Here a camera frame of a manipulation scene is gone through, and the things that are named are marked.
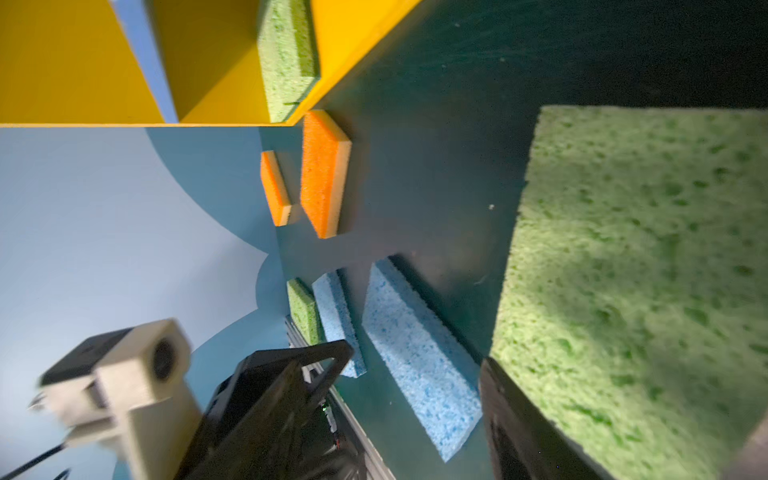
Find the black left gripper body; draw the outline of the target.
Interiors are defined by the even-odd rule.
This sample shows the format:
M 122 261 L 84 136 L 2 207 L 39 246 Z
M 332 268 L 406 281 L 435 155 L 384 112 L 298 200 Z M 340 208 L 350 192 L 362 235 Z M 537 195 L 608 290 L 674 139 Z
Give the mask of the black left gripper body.
M 294 353 L 253 353 L 214 392 L 176 474 L 179 479 L 344 479 L 357 461 L 346 448 L 310 453 L 306 432 L 321 412 L 291 411 Z

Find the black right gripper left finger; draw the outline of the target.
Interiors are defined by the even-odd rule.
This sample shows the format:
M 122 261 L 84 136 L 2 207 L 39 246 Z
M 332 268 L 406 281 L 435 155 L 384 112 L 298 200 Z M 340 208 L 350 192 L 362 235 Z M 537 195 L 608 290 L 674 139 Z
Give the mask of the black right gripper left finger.
M 290 379 L 288 399 L 291 411 L 294 414 L 310 414 L 340 376 L 353 352 L 353 348 L 345 340 L 296 349 L 288 364 Z M 314 380 L 307 384 L 303 379 L 302 368 L 315 363 L 326 363 L 326 366 Z

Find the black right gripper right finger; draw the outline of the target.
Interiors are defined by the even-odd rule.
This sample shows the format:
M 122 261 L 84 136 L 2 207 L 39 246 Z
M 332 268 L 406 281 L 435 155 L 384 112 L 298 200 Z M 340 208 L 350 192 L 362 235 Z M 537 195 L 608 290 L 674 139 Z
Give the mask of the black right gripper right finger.
M 563 436 L 491 357 L 479 374 L 483 423 L 496 479 L 610 479 Z

